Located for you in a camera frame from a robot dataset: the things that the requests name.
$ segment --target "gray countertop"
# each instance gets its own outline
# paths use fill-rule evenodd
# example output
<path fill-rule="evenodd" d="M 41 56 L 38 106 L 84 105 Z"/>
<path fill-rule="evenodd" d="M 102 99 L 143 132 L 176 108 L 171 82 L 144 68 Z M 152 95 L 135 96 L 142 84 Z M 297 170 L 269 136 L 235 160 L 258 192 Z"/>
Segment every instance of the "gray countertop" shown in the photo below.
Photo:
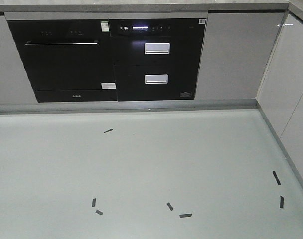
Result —
<path fill-rule="evenodd" d="M 303 0 L 0 0 L 0 12 L 200 12 L 288 7 L 303 20 Z"/>

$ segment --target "digital display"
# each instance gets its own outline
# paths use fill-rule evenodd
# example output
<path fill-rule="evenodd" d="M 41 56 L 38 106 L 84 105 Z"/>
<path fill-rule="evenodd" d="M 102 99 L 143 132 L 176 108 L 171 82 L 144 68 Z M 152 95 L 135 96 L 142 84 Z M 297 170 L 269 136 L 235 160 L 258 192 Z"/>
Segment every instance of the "digital display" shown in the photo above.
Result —
<path fill-rule="evenodd" d="M 147 30 L 148 26 L 133 26 L 134 31 Z"/>

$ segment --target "dishwasher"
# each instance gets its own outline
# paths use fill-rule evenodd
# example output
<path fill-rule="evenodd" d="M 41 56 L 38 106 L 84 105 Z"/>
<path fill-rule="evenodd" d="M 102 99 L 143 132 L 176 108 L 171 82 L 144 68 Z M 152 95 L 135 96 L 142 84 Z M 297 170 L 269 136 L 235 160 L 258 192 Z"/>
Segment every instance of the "dishwasher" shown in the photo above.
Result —
<path fill-rule="evenodd" d="M 8 24 L 38 102 L 117 100 L 107 20 Z"/>

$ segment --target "black tape piece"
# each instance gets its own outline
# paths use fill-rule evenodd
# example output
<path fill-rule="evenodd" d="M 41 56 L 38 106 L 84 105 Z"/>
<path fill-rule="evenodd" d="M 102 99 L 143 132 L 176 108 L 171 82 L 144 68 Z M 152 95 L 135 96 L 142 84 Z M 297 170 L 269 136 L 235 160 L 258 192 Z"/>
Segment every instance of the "black tape piece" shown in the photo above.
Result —
<path fill-rule="evenodd" d="M 170 203 L 167 203 L 167 206 L 169 207 L 169 209 L 172 211 L 173 210 L 173 207 Z"/>
<path fill-rule="evenodd" d="M 103 214 L 103 212 L 101 212 L 100 210 L 97 210 L 96 209 L 96 211 L 95 211 L 97 214 L 99 214 L 99 215 L 102 215 Z"/>
<path fill-rule="evenodd" d="M 113 131 L 113 129 L 109 129 L 108 131 L 105 131 L 104 133 L 108 133 L 108 132 L 111 132 Z"/>
<path fill-rule="evenodd" d="M 280 208 L 283 208 L 284 198 L 280 195 Z"/>
<path fill-rule="evenodd" d="M 192 213 L 188 213 L 188 214 L 180 214 L 179 217 L 180 218 L 190 218 L 192 215 Z"/>
<path fill-rule="evenodd" d="M 96 204 L 96 198 L 93 198 L 93 200 L 92 200 L 92 207 L 94 207 L 95 204 Z"/>
<path fill-rule="evenodd" d="M 278 184 L 278 185 L 281 185 L 280 180 L 279 180 L 279 178 L 278 178 L 276 172 L 275 172 L 275 171 L 272 171 L 272 173 L 273 173 L 273 176 L 274 176 L 275 179 L 276 179 L 277 184 Z"/>

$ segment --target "floor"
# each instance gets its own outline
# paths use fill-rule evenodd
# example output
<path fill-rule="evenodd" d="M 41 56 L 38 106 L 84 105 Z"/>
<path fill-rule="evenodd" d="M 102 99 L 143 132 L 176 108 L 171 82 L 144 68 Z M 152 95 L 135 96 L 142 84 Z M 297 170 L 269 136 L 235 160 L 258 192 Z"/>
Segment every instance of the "floor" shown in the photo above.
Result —
<path fill-rule="evenodd" d="M 0 239 L 186 238 L 303 239 L 258 110 L 0 115 Z"/>

